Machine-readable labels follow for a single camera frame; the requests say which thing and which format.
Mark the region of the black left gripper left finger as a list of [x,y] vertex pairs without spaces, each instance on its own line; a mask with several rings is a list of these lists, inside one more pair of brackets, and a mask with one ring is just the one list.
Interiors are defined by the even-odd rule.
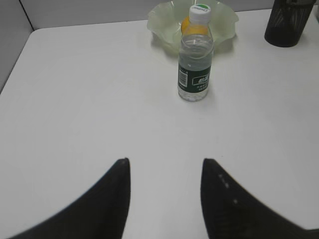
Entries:
[[87,192],[15,239],[120,239],[131,198],[128,158],[117,160]]

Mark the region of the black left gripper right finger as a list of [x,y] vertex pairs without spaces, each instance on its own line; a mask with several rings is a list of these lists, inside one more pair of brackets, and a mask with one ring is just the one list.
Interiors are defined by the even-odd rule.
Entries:
[[201,207],[210,239],[317,239],[258,201],[214,159],[204,159]]

